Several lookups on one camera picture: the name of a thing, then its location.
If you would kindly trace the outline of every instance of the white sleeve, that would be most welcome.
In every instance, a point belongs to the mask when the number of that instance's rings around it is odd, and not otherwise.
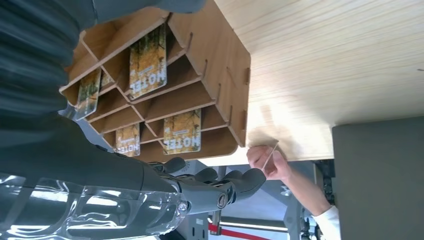
[[[315,222],[319,225],[325,240],[340,240],[340,220],[339,210],[332,206],[319,216],[314,216]]]

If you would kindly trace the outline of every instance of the transparent plastic cover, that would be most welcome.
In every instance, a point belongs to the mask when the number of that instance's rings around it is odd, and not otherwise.
[[[174,230],[187,214],[180,193],[136,191],[0,173],[0,239],[134,239]]]

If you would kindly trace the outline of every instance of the wooden table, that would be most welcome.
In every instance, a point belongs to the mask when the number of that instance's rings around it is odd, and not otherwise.
[[[248,146],[331,159],[335,125],[424,114],[424,1],[215,1],[251,53]]]

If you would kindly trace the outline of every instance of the human hand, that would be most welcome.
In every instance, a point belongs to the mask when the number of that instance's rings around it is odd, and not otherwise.
[[[247,151],[247,160],[252,168],[264,168],[268,156],[273,151],[270,146],[254,146]],[[269,158],[268,163],[262,170],[267,180],[285,181],[292,175],[292,169],[281,152],[275,150]]]

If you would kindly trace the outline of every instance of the wooden card holder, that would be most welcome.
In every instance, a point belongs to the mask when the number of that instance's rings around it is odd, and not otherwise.
[[[129,46],[161,24],[167,24],[167,84],[129,99]],[[112,82],[100,89],[97,110],[86,120],[115,148],[115,131],[140,123],[144,162],[165,162],[232,154],[245,146],[251,57],[214,0],[194,14],[144,8],[98,24],[80,36],[69,83],[60,90],[77,103],[80,80],[101,68]],[[201,109],[201,149],[165,155],[164,119]]]

